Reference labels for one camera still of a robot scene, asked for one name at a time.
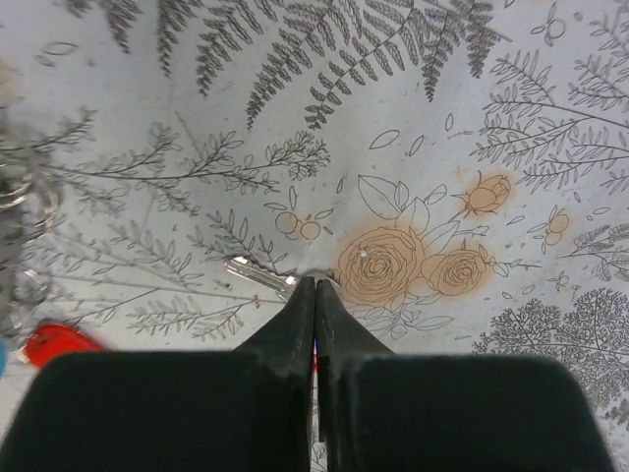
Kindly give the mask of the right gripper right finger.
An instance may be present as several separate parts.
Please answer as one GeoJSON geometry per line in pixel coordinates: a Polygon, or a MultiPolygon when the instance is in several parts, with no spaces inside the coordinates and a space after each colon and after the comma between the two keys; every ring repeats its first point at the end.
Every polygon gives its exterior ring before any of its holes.
{"type": "Polygon", "coordinates": [[[319,433],[331,471],[609,471],[586,397],[542,357],[397,355],[316,286],[319,433]]]}

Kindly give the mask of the silver key with red tag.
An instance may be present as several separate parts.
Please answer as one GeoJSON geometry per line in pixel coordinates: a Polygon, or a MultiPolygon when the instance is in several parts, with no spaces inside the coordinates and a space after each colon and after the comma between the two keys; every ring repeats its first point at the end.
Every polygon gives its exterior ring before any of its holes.
{"type": "Polygon", "coordinates": [[[229,273],[274,291],[284,302],[290,298],[298,284],[294,276],[278,275],[243,257],[227,259],[223,265],[229,273]]]}

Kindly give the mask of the red tag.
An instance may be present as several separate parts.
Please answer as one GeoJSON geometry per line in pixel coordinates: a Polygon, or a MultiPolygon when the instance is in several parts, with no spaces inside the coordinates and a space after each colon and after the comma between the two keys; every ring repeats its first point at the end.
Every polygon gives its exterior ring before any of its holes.
{"type": "Polygon", "coordinates": [[[60,356],[104,350],[105,347],[98,341],[72,326],[43,323],[29,336],[23,354],[29,364],[43,368],[60,356]]]}

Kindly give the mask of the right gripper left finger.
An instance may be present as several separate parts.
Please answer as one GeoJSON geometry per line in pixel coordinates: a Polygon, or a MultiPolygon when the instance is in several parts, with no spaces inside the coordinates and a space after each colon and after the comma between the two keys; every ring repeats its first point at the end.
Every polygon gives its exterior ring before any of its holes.
{"type": "Polygon", "coordinates": [[[315,282],[230,351],[73,353],[35,377],[5,471],[306,471],[315,282]]]}

